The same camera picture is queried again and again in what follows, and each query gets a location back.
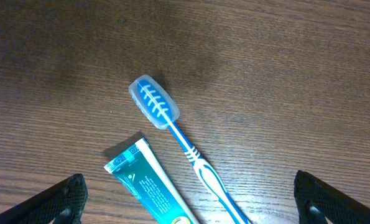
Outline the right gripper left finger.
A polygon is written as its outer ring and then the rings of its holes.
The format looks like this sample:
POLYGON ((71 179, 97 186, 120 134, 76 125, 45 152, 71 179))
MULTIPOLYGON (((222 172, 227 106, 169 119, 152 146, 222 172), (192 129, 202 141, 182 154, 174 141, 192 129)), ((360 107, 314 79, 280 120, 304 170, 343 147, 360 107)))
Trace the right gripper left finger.
POLYGON ((81 224, 87 198, 83 175, 74 174, 0 213, 0 224, 81 224))

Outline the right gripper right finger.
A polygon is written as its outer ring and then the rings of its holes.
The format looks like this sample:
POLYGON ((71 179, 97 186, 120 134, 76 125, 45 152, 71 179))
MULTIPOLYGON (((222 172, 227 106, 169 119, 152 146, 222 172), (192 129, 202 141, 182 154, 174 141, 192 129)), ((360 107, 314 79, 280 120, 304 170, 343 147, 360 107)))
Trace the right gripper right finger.
POLYGON ((370 223, 369 207, 302 170, 295 176, 294 198, 300 224, 370 223))

